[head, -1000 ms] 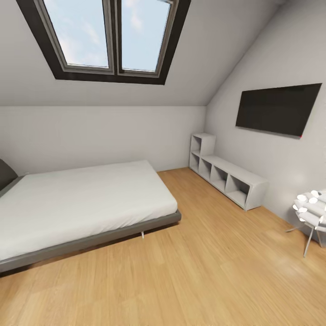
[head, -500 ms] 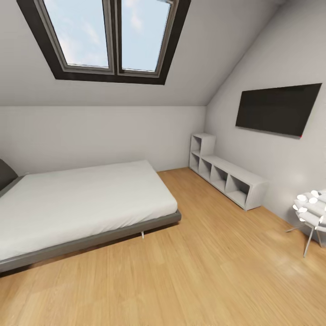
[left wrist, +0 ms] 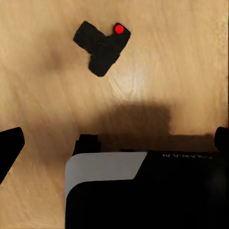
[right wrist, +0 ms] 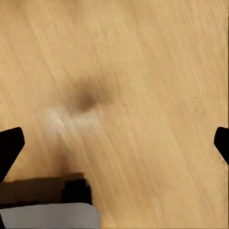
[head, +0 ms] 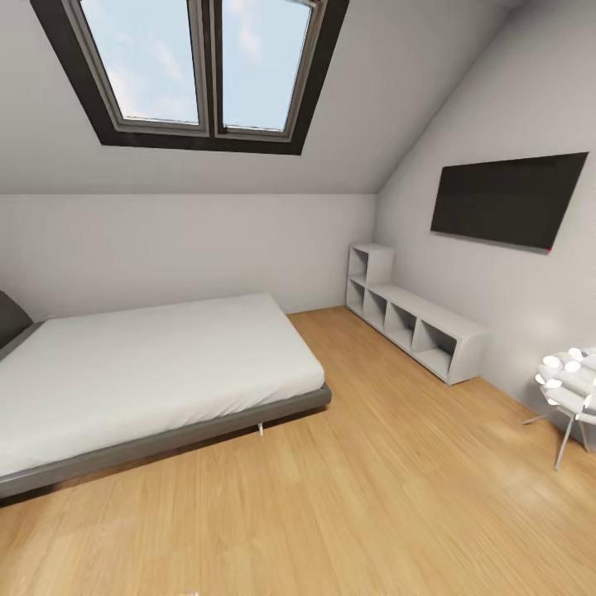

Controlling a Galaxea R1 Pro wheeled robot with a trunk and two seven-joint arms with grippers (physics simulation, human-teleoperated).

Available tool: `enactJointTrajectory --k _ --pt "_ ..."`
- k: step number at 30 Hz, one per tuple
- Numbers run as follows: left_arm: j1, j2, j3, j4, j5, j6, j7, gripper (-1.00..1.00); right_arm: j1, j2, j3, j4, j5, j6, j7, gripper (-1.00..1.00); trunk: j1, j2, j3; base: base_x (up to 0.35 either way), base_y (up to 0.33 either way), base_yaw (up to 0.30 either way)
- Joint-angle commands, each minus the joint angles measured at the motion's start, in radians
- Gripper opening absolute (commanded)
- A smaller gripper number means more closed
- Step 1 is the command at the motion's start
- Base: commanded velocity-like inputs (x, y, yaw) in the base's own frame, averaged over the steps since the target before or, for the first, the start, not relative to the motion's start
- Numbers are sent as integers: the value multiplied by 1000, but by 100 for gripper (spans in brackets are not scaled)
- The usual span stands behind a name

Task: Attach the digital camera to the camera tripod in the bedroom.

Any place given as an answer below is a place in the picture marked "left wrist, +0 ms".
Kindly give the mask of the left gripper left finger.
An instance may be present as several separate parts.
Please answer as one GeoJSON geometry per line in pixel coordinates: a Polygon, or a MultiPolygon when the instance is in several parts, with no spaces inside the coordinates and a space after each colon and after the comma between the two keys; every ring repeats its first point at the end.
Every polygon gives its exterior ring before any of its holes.
{"type": "Polygon", "coordinates": [[[20,127],[0,133],[0,184],[25,145],[20,127]]]}

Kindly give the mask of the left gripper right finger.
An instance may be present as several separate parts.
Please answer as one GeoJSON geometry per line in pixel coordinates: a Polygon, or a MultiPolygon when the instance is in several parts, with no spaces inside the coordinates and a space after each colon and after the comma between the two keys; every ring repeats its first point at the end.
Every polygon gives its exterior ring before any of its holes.
{"type": "Polygon", "coordinates": [[[229,165],[229,128],[217,128],[214,145],[229,165]]]}

